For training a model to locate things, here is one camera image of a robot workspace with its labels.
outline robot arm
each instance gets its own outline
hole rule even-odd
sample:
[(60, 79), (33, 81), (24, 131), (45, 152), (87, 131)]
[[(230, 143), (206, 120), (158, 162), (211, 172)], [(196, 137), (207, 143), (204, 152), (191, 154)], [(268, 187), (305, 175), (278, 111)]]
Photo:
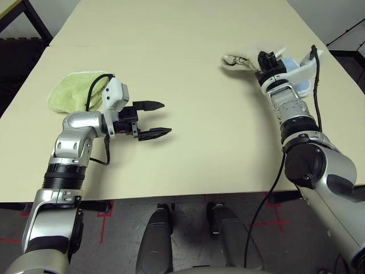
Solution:
[(291, 72), (274, 53), (260, 52), (256, 77), (280, 125), (286, 177), (328, 228), (354, 269), (364, 263), (365, 192), (355, 187), (356, 168), (316, 125), (295, 85), (315, 74), (313, 54)]
[(125, 133), (138, 140), (161, 137), (170, 128), (140, 131), (138, 110), (152, 111), (163, 104), (129, 100), (127, 86), (115, 77), (102, 92), (104, 114), (78, 111), (63, 121), (42, 188), (36, 193), (22, 239), (23, 255), (6, 273), (66, 273), (71, 256), (81, 243), (83, 213), (79, 209), (82, 184), (95, 138)]

